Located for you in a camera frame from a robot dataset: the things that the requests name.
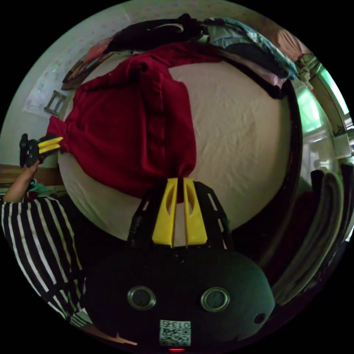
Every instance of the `red shirt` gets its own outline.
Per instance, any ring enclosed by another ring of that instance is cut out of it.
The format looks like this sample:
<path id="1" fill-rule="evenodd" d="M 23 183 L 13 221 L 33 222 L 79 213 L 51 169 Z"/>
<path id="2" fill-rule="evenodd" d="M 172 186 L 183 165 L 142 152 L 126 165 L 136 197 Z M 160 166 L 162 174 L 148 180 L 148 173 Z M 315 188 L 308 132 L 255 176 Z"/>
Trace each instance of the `red shirt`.
<path id="1" fill-rule="evenodd" d="M 161 179 L 187 177 L 196 146 L 186 86 L 169 68 L 219 62 L 192 43 L 134 55 L 81 85 L 66 121 L 51 117 L 47 134 L 95 180 L 141 198 Z"/>

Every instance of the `black and white striped shirt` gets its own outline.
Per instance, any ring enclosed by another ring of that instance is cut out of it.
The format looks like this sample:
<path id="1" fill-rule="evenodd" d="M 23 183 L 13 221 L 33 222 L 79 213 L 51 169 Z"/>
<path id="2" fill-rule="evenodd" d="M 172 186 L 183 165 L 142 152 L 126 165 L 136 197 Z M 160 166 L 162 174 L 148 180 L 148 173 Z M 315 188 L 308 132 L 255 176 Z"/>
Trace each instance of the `black and white striped shirt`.
<path id="1" fill-rule="evenodd" d="M 80 305 L 85 277 L 61 203 L 50 197 L 0 200 L 0 211 L 5 238 L 34 291 L 71 324 L 92 323 Z"/>

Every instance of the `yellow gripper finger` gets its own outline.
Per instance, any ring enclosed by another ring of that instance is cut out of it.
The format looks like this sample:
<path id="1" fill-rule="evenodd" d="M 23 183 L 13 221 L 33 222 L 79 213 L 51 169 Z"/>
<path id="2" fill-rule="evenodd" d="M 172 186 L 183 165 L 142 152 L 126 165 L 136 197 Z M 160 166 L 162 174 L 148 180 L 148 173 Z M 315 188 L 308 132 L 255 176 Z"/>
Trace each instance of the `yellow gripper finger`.
<path id="1" fill-rule="evenodd" d="M 196 246 L 205 244 L 208 240 L 207 232 L 200 210 L 194 181 L 183 178 L 184 214 L 185 214 L 185 244 Z"/>
<path id="2" fill-rule="evenodd" d="M 58 137 L 58 138 L 54 138 L 54 139 L 43 141 L 43 142 L 39 143 L 38 144 L 39 153 L 43 154 L 47 151 L 60 149 L 59 142 L 61 140 L 63 140 L 63 137 Z"/>
<path id="3" fill-rule="evenodd" d="M 162 197 L 160 210 L 152 235 L 155 244 L 173 247 L 174 223 L 176 219 L 178 178 L 167 180 L 165 193 Z"/>

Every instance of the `bed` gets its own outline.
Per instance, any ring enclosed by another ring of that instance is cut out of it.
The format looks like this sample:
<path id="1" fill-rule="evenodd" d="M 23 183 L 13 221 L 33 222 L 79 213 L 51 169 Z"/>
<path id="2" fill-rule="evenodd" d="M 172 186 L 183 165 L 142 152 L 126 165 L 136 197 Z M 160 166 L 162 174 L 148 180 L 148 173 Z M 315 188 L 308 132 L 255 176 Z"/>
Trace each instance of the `bed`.
<path id="1" fill-rule="evenodd" d="M 110 72 L 126 55 L 113 54 L 85 82 Z M 236 229 L 258 214 L 284 181 L 291 133 L 288 99 L 272 99 L 226 62 L 184 65 L 170 73 L 190 96 L 197 144 L 190 177 L 214 189 Z M 72 107 L 70 102 L 64 119 Z M 70 154 L 59 155 L 58 162 L 78 209 L 107 233 L 126 240 L 140 200 L 93 180 Z M 174 245 L 185 245 L 182 204 L 176 211 Z"/>

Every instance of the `green light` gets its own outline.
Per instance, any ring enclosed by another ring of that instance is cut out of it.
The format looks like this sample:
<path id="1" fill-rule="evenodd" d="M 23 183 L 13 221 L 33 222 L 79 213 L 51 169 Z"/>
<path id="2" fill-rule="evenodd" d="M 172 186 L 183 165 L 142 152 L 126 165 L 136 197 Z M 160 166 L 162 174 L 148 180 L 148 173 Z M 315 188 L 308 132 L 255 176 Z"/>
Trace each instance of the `green light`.
<path id="1" fill-rule="evenodd" d="M 310 133 L 322 126 L 316 100 L 310 91 L 304 91 L 298 97 L 303 133 Z"/>
<path id="2" fill-rule="evenodd" d="M 336 85 L 336 83 L 334 82 L 332 77 L 330 76 L 329 72 L 325 68 L 323 68 L 320 72 L 320 75 L 323 77 L 323 79 L 326 81 L 326 83 L 329 85 L 329 87 L 333 91 L 333 94 L 336 97 L 336 99 L 338 100 L 338 103 L 341 106 L 343 113 L 347 114 L 349 112 L 349 109 L 346 105 L 346 102 L 344 101 L 342 94 L 339 91 L 338 86 Z"/>

